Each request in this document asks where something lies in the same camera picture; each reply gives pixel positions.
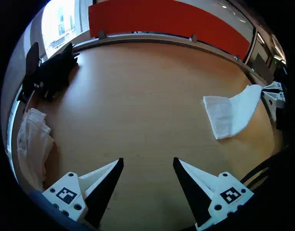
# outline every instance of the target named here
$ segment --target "white towel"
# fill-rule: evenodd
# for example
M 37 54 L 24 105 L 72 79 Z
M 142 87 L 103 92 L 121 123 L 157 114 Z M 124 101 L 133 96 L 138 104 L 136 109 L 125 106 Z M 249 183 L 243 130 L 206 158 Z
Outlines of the white towel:
M 46 114 L 30 109 L 23 116 L 17 136 L 20 170 L 30 185 L 41 192 L 46 178 L 45 161 L 54 144 L 45 117 Z
M 260 100 L 261 91 L 260 85 L 251 85 L 232 98 L 203 97 L 216 139 L 232 137 L 248 125 Z

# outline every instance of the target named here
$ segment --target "white object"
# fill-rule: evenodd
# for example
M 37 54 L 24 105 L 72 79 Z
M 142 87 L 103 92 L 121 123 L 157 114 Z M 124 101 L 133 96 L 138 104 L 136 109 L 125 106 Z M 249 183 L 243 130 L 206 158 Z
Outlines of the white object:
M 281 83 L 276 82 L 276 81 L 273 81 L 270 85 L 263 87 L 263 90 L 264 89 L 278 89 L 280 91 L 283 91 Z
M 285 104 L 285 96 L 283 92 L 263 92 L 263 97 L 270 110 L 273 121 L 276 121 L 276 107 L 283 108 Z
M 59 211 L 68 214 L 69 218 L 93 228 L 84 219 L 88 212 L 84 200 L 111 172 L 118 161 L 116 160 L 81 177 L 78 177 L 76 173 L 69 172 L 43 192 L 43 195 Z
M 46 178 L 45 161 L 54 144 L 46 114 L 32 108 L 25 113 L 17 136 L 20 170 L 30 185 L 41 192 Z
M 260 100 L 261 91 L 260 85 L 251 85 L 232 98 L 203 97 L 216 139 L 232 137 L 248 125 Z
M 196 223 L 197 230 L 207 229 L 226 219 L 228 213 L 234 213 L 238 206 L 244 205 L 254 194 L 228 172 L 223 172 L 216 177 L 180 159 L 179 161 L 185 171 L 212 200 L 208 208 L 211 218 L 200 227 Z

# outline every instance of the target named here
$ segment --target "ceiling light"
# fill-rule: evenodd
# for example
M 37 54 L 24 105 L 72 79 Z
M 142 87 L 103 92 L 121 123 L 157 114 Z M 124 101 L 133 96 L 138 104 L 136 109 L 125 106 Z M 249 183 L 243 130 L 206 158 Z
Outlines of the ceiling light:
M 282 59 L 285 60 L 285 57 L 284 57 L 283 53 L 281 52 L 281 50 L 278 48 L 278 46 L 275 45 L 275 48 L 278 51 L 278 53 L 281 55 Z
M 274 58 L 275 58 L 275 59 L 278 59 L 279 61 L 282 60 L 282 58 L 279 57 L 279 56 L 277 56 L 277 55 L 274 55 Z
M 258 33 L 258 36 L 259 36 L 260 40 L 263 42 L 263 44 L 264 44 L 265 42 L 264 42 L 263 38 L 261 37 L 261 35 L 259 33 Z

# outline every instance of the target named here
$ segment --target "wall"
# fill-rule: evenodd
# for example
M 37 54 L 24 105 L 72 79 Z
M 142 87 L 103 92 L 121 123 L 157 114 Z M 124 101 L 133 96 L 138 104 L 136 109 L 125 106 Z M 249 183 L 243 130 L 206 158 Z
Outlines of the wall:
M 3 144 L 6 147 L 7 127 L 10 110 L 12 108 L 14 98 L 21 86 L 23 77 L 25 76 L 25 50 L 24 50 L 24 33 L 20 37 L 13 54 L 8 63 L 4 76 L 4 83 L 1 94 L 0 105 L 0 123 L 2 131 Z

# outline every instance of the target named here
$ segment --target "screw hole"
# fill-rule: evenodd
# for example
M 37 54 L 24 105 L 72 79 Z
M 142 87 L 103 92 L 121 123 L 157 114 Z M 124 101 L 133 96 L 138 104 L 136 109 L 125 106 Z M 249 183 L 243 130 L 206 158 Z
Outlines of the screw hole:
M 65 215 L 65 216 L 69 216 L 69 213 L 65 210 L 62 211 L 62 213 Z
M 79 204 L 75 204 L 75 205 L 74 205 L 74 209 L 76 209 L 76 210 L 81 210 L 82 207 L 81 207 L 81 205 L 79 205 Z
M 217 211 L 218 211 L 218 210 L 221 210 L 221 209 L 222 209 L 222 206 L 221 206 L 220 204 L 218 204 L 218 205 L 215 205 L 215 207 L 214 207 L 214 208 L 215 208 L 215 210 L 217 210 Z

